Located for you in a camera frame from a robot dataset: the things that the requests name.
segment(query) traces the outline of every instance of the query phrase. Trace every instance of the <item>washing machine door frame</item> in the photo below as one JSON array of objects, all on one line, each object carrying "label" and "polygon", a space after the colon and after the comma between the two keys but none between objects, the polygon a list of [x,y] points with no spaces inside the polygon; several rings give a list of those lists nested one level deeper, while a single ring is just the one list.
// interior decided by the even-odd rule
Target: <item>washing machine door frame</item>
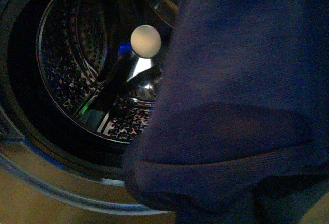
[{"label": "washing machine door frame", "polygon": [[[0,0],[1,51],[0,68],[7,73],[6,55],[9,36],[19,13],[31,0]],[[135,202],[124,189],[124,182],[79,173],[59,163],[46,152],[36,148],[23,133],[32,126],[14,98],[9,80],[0,78],[0,166],[14,177],[43,194],[84,209],[120,215],[150,215],[166,213],[149,209]],[[14,114],[24,117],[18,119]]]}]

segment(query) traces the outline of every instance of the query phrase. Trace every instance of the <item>blue clothing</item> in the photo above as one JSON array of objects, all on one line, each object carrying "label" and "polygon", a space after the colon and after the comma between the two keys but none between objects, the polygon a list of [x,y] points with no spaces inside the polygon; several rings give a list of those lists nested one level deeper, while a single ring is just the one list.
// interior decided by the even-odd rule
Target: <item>blue clothing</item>
[{"label": "blue clothing", "polygon": [[326,1],[179,0],[154,114],[124,155],[133,196],[224,213],[264,178],[327,161]]}]

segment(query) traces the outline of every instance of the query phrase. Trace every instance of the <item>metal surface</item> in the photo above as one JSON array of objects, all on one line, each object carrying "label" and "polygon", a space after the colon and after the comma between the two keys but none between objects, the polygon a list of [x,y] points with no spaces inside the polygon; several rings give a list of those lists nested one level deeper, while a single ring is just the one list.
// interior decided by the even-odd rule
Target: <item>metal surface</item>
[{"label": "metal surface", "polygon": [[178,6],[171,0],[147,0],[153,11],[169,26],[174,28]]},{"label": "metal surface", "polygon": [[124,85],[123,95],[139,106],[150,108],[156,99],[161,73],[160,66],[143,71]]},{"label": "metal surface", "polygon": [[[108,34],[114,33],[116,27],[120,26],[115,18],[120,12],[115,3],[110,7],[112,16],[106,15],[109,13],[108,9],[103,0],[51,0],[39,28],[39,69],[54,104],[72,122],[96,136],[128,143],[144,130],[152,112],[156,89],[145,82],[153,80],[145,79],[148,77],[147,73],[142,77],[138,74],[151,68],[154,63],[139,67],[143,59],[136,59],[127,39],[122,36],[125,32],[118,31],[113,36],[118,37],[116,40],[120,44],[112,43]],[[145,34],[140,34],[145,30],[148,30],[147,35],[152,35],[148,40],[145,40]],[[150,58],[161,47],[160,35],[152,26],[139,26],[132,33],[131,40],[134,50],[151,61]],[[146,48],[149,48],[148,52],[143,53]],[[152,73],[152,77],[157,80],[160,75],[161,71]],[[120,83],[123,85],[130,81],[138,86],[137,92],[129,93],[132,100],[139,100],[141,93],[152,96],[147,100],[150,102],[146,105],[149,109],[147,113],[138,111],[134,105],[127,106],[129,102],[122,102],[120,91],[118,92],[120,84],[116,83],[116,87],[111,87],[113,82],[118,82],[117,78],[121,78]],[[98,105],[101,102],[112,102],[112,105],[107,104],[108,110],[92,108],[101,92],[107,97],[102,101],[98,100]]]}]

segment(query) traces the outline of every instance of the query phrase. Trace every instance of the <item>front-loading washing machine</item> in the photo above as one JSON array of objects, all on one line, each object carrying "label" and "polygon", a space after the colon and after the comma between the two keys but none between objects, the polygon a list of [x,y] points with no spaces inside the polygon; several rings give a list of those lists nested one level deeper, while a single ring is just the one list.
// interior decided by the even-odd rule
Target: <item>front-loading washing machine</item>
[{"label": "front-loading washing machine", "polygon": [[[1,224],[174,222],[127,193],[121,161],[152,115],[177,10],[0,0]],[[132,48],[136,28],[160,37],[155,53]]]}]

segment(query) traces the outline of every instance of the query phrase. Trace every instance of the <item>washing machine drum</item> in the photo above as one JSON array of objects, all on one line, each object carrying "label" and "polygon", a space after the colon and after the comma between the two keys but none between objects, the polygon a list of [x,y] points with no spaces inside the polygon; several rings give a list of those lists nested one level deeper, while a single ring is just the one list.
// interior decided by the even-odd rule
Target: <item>washing machine drum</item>
[{"label": "washing machine drum", "polygon": [[177,0],[0,0],[0,11],[2,166],[89,209],[150,213],[113,186],[152,115]]}]

